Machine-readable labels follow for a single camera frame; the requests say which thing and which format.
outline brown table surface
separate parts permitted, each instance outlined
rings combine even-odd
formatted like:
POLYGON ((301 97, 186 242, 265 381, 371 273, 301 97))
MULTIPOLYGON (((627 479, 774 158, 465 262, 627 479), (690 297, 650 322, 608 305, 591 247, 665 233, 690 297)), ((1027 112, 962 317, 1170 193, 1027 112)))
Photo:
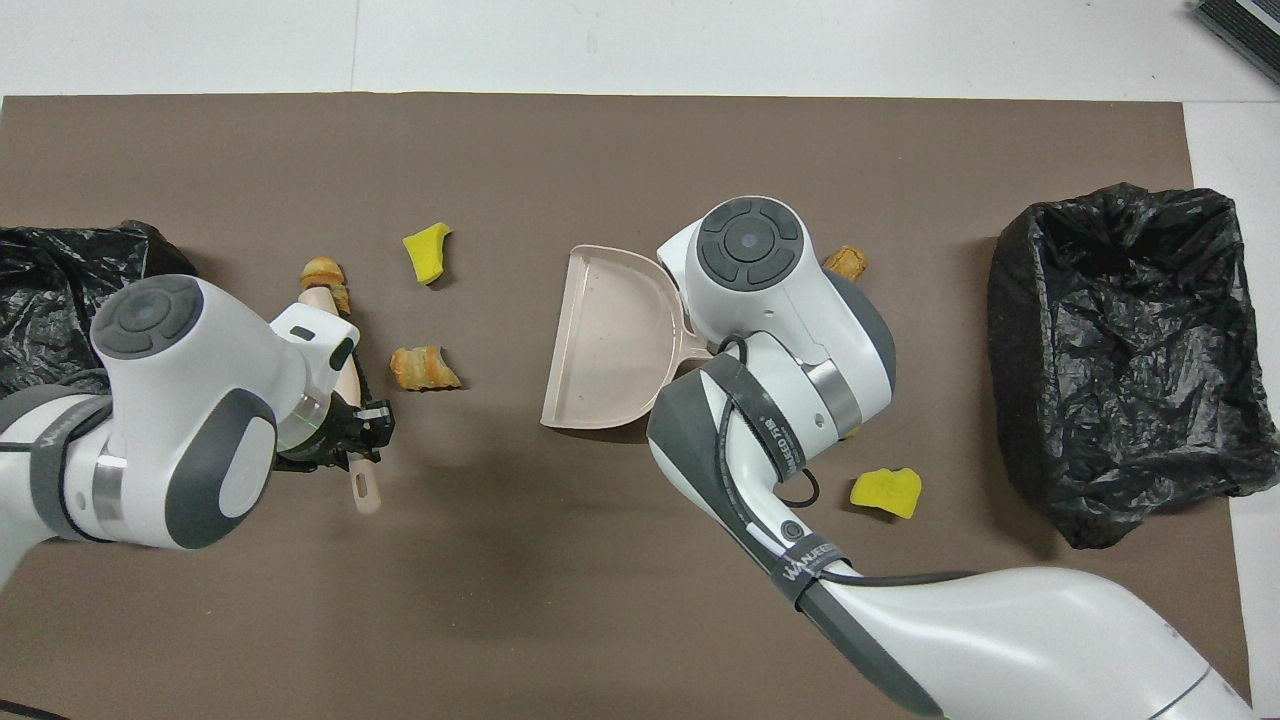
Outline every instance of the brown table surface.
POLYGON ((893 405, 812 465, 817 529, 868 574, 1098 573, 1247 692, 1225 501, 1073 551, 996 446, 993 237, 1030 202, 1120 181, 1190 187, 1178 105, 6 97, 0 224, 148 222, 266 318, 307 259, 337 259, 398 428, 378 515, 340 470, 276 474, 206 551, 33 551, 0 594, 0 697, 78 720, 908 717, 667 484, 643 421, 538 423, 570 249, 653 256, 740 193, 790 202, 819 256, 864 249, 897 341, 893 405), (445 273, 421 287, 399 241, 438 220, 445 273), (466 389, 393 388, 392 350, 428 343, 466 389), (914 519, 847 503, 882 466, 924 478, 914 519))

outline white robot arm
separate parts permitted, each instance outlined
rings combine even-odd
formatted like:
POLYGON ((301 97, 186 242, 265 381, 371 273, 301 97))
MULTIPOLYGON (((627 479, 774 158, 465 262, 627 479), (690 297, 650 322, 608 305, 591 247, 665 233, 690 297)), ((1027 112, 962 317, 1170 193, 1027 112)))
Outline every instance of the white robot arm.
POLYGON ((884 322, 768 197, 717 206, 658 255, 694 329, 722 343, 659 393, 658 466, 884 693, 954 720, 1256 717, 1171 625, 1102 578, 860 577, 773 489, 888 405, 884 322))
POLYGON ((109 397, 37 386, 0 400, 0 584, 52 537, 205 547, 273 466, 376 457, 394 424, 384 402, 333 393, 360 333, 324 310, 294 304, 268 325, 205 281, 160 275, 111 296, 90 334, 109 397))

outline circular control button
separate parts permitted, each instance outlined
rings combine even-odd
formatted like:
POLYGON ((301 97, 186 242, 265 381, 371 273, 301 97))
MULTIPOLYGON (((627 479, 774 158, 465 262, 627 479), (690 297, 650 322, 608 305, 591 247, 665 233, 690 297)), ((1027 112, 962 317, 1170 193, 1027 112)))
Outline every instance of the circular control button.
POLYGON ((129 332, 145 332, 160 324, 169 314, 169 297, 161 291, 143 291, 124 301, 116 322, 129 332))
POLYGON ((776 232, 759 215, 740 215, 724 228, 724 250, 740 263, 755 263, 773 250, 776 232))

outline yellow sponge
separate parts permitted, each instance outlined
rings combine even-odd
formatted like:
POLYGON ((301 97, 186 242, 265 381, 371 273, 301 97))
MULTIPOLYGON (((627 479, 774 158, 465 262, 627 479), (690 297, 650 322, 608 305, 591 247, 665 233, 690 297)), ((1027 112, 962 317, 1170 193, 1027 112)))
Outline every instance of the yellow sponge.
POLYGON ((404 238, 404 250, 413 261, 417 282, 428 284, 444 272, 444 236, 451 232, 449 225, 435 223, 404 238))
POLYGON ((888 510, 899 518, 915 515, 915 503, 920 500, 920 475, 910 468, 887 470, 881 468, 863 473, 854 480, 854 492, 849 502, 865 507, 888 510))

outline black garbage bag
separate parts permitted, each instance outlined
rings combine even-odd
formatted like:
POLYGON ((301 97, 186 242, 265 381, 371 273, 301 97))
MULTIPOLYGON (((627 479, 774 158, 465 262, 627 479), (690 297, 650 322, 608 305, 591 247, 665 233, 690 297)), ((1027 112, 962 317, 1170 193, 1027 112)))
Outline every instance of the black garbage bag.
MULTIPOLYGON (((160 234, 136 220, 108 229, 0 228, 0 397, 101 368, 90 322, 114 292, 145 277, 196 274, 160 234)), ((105 392, 106 380, 76 380, 105 392)))
POLYGON ((1235 205, 1117 184, 1000 236, 987 329, 1009 479, 1073 547, 1276 483, 1235 205))

